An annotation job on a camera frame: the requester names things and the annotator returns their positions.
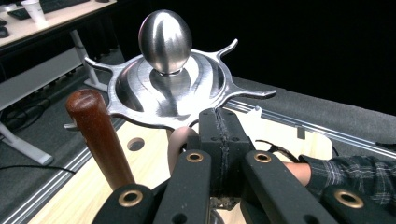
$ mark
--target circular hole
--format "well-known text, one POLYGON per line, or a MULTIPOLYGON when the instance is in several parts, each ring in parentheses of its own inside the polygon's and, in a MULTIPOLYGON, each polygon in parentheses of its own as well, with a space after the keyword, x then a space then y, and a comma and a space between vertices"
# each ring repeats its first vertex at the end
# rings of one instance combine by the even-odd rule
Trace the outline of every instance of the circular hole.
POLYGON ((343 194, 343 195, 341 195, 341 198, 343 200, 345 200, 346 202, 349 202, 349 203, 355 203, 356 202, 356 199, 354 197, 350 196, 349 194, 343 194))
POLYGON ((124 191, 119 197, 119 204, 123 207, 132 207, 143 200, 143 193, 137 189, 124 191))
POLYGON ((269 157, 265 154, 259 153, 254 156, 254 159, 256 159, 256 161, 259 161, 259 162, 269 162, 271 160, 271 157, 269 157))
POLYGON ((143 140, 143 138, 136 137, 128 142, 127 147, 131 151, 138 151, 142 149, 144 145, 145 140, 143 140))
POLYGON ((364 206, 363 200, 352 192, 339 189, 334 193, 334 196, 338 202, 345 206, 351 208, 362 208, 364 206))
POLYGON ((199 153, 191 153, 187 156, 187 160, 191 162, 198 162, 204 159, 204 156, 199 153))
POLYGON ((136 200, 136 198, 137 198, 137 194, 135 193, 129 193, 124 196, 125 202, 131 202, 133 200, 136 200))
POLYGON ((303 217, 303 219, 304 219, 305 223, 308 223, 308 224, 319 224, 319 220, 312 215, 305 215, 303 217))
POLYGON ((182 224, 187 222, 187 217, 184 214, 176 214, 175 216, 172 217, 172 223, 175 224, 182 224))

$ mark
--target silver egg-shaped object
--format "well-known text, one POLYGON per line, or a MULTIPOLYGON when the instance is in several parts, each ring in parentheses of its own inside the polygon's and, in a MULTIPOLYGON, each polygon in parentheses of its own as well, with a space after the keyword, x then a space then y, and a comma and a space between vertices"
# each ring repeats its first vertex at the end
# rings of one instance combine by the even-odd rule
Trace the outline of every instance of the silver egg-shaped object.
POLYGON ((178 73, 191 55, 190 28, 171 10, 150 13, 140 26, 138 42, 145 60, 163 75, 178 73))

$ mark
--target wooden table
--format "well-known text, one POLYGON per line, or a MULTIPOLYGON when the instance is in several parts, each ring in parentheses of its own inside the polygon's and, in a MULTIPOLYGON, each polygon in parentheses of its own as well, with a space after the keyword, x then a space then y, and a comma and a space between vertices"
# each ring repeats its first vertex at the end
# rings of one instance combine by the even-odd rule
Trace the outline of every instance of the wooden table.
MULTIPOLYGON (((295 127, 234 112, 238 115, 245 131, 248 129, 256 131, 255 138, 284 147, 295 156, 303 153, 323 160, 332 157, 332 142, 322 134, 305 133, 304 140, 297 137, 295 127)), ((169 178, 166 130, 148 129, 126 122, 118 129, 117 134, 137 183, 152 189, 169 178), (139 138, 144 140, 144 147, 138 151, 130 151, 128 144, 139 138)), ((269 145, 255 143, 255 147, 267 150, 269 145)), ((277 156, 282 161, 287 160, 280 155, 277 156)), ((92 223, 111 192, 98 165, 91 158, 30 223, 92 223)), ((219 212, 225 223, 245 223, 239 205, 233 211, 219 210, 219 212)))

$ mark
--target person's hand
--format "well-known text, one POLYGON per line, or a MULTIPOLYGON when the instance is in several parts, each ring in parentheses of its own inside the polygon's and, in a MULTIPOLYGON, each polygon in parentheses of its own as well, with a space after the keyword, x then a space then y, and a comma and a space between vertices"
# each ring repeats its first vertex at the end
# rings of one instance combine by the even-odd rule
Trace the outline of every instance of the person's hand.
POLYGON ((283 164, 288 167, 291 173, 306 186, 311 179, 311 167, 308 163, 293 163, 293 162, 283 162, 283 164))

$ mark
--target plaid sleeve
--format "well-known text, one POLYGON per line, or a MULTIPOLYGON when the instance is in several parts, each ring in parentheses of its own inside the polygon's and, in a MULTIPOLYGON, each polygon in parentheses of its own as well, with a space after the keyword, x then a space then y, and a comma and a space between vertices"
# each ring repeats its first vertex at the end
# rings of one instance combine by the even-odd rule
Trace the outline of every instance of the plaid sleeve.
POLYGON ((321 195, 331 185, 349 185, 384 207, 396 208, 396 161, 365 156, 322 161, 304 155, 300 160, 311 167, 312 175, 306 187, 314 195, 321 195))

